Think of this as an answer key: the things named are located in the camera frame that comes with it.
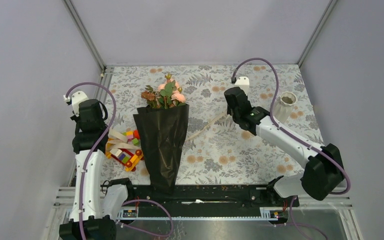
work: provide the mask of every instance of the gray floor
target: gray floor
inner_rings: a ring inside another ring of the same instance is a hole
[[[315,225],[327,234],[330,240],[347,239],[341,219],[334,210],[294,210],[297,223]],[[297,229],[291,225],[286,227],[273,227],[269,222],[260,221],[223,221],[223,220],[194,220],[175,221],[174,233],[168,240],[305,240]],[[164,234],[170,229],[168,221],[135,221],[133,226],[151,232]],[[313,240],[325,238],[316,230],[302,227]],[[163,239],[150,236],[128,228],[118,228],[117,239]]]

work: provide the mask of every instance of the floral pattern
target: floral pattern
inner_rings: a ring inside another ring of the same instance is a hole
[[[117,115],[113,128],[119,132],[136,129],[133,114],[146,105],[141,99],[145,85],[157,87],[170,73],[183,88],[189,107],[187,137],[200,131],[213,118],[226,112],[224,91],[233,87],[230,78],[236,66],[122,66],[116,67],[110,83]],[[306,87],[297,65],[275,65],[280,79],[279,95],[293,92],[297,103],[286,121],[296,133],[322,143]],[[253,106],[270,109],[276,83],[273,71],[266,65],[244,65],[237,76],[250,80],[249,101]],[[111,113],[111,99],[105,105]],[[126,172],[117,161],[106,159],[101,181],[130,178],[133,184],[150,183],[145,163],[137,171]],[[198,137],[183,145],[182,160],[176,184],[265,184],[280,175],[301,173],[301,166],[274,144],[242,130],[230,116],[216,121]]]

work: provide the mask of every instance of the printed leaf pattern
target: printed leaf pattern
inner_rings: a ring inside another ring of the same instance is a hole
[[[122,66],[116,67],[109,85],[117,103],[114,129],[125,132],[136,129],[133,114],[146,106],[141,92],[164,83],[164,75],[172,74],[183,90],[189,104],[189,123],[186,138],[200,131],[214,117],[226,112],[224,91],[233,87],[230,77],[234,65],[196,66]],[[279,74],[279,93],[290,91],[297,104],[285,123],[291,130],[316,143],[323,143],[313,106],[297,65],[275,65]],[[275,92],[273,71],[267,65],[244,65],[239,76],[247,76],[252,87],[248,93],[253,106],[270,108]],[[111,98],[105,106],[113,110]],[[101,182],[130,178],[133,184],[150,183],[145,163],[141,161],[135,172],[126,172],[112,159],[105,159]],[[183,145],[177,184],[264,184],[277,176],[291,176],[303,169],[289,155],[265,139],[243,131],[231,116],[217,120],[207,130]]]

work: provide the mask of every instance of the white vase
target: white vase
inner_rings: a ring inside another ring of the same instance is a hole
[[[281,123],[285,123],[292,110],[294,110],[297,96],[292,92],[283,92],[274,103],[273,115]]]

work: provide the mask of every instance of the floor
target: floor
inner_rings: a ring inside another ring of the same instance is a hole
[[[116,67],[109,88],[114,94],[117,116],[113,128],[119,132],[136,128],[133,114],[146,106],[141,92],[146,85],[156,88],[170,73],[183,88],[189,108],[187,136],[201,130],[226,111],[223,92],[232,87],[232,65],[122,66]],[[319,126],[300,69],[294,64],[275,65],[280,79],[279,93],[289,91],[297,104],[286,125],[296,133],[322,143]],[[245,65],[237,74],[250,80],[249,100],[253,106],[270,108],[276,83],[266,65]],[[108,112],[113,110],[106,98]],[[185,142],[176,184],[265,184],[280,175],[295,175],[303,169],[277,146],[239,128],[224,117],[192,141]],[[118,162],[107,159],[101,181],[130,178],[133,184],[147,185],[149,174],[143,162],[137,171],[126,172]]]

